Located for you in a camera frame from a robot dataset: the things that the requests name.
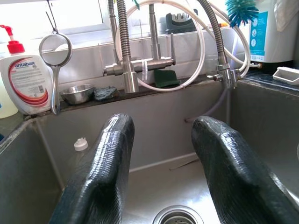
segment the white soap dish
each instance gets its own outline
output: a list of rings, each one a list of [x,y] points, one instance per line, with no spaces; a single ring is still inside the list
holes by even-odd
[[[289,85],[299,85],[299,70],[287,67],[278,67],[273,75],[273,79],[288,83]]]

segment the sink basin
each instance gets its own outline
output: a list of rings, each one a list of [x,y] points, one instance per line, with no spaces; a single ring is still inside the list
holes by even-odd
[[[48,223],[82,157],[73,144],[86,137],[92,146],[105,121],[125,113],[135,124],[124,224],[152,224],[163,209],[177,205],[195,211],[208,224],[219,223],[184,119],[207,111],[221,95],[220,83],[159,93],[47,115],[22,124],[0,143],[1,222]],[[226,120],[283,184],[299,196],[299,97],[240,82],[232,92],[231,112],[224,102],[212,116]]]

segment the stainless steel faucet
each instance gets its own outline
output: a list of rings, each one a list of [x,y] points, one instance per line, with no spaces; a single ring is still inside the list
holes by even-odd
[[[113,10],[113,0],[109,0],[109,13],[110,22],[113,35],[113,41],[115,46],[115,34],[116,34],[116,21]],[[122,62],[118,61],[115,56],[116,63],[106,66],[103,69],[104,75],[123,75],[125,92],[133,93],[138,91],[137,72],[142,71],[142,60],[132,61],[128,37],[128,21],[127,12],[124,0],[117,0],[117,8],[119,14],[120,34],[121,34],[121,50],[122,50]],[[158,42],[157,34],[157,21],[155,16],[154,5],[149,5],[149,25],[151,33],[151,49],[152,58],[146,59],[148,64],[148,70],[164,69],[168,66],[176,64],[174,38],[171,34],[171,57],[161,57],[160,44]]]

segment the metal bowl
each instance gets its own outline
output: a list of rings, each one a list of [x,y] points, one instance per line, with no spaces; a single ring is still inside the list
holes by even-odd
[[[62,99],[70,105],[82,104],[93,97],[94,87],[90,84],[78,85],[60,92]]]

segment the tiled wall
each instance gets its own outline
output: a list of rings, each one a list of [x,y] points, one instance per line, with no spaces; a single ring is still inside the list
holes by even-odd
[[[222,35],[226,48],[232,50],[235,32],[230,28],[225,28],[222,30]],[[206,31],[204,31],[204,37],[206,42],[206,60],[201,74],[215,74],[217,67],[216,45]],[[168,67],[167,69],[175,70],[178,78],[190,77],[196,70],[199,62],[200,45],[197,33],[175,35],[174,41],[177,65]],[[160,37],[159,42],[162,56],[171,56],[170,36]],[[132,57],[151,58],[150,43],[150,38],[131,41]],[[237,42],[235,54],[240,59],[244,59],[243,47],[240,41]],[[60,71],[59,89],[62,90],[79,84],[94,84],[97,87],[110,85],[122,89],[122,76],[103,77],[103,68],[112,63],[114,63],[112,44],[74,49],[70,62]],[[152,82],[154,80],[152,72],[150,72],[147,83]]]

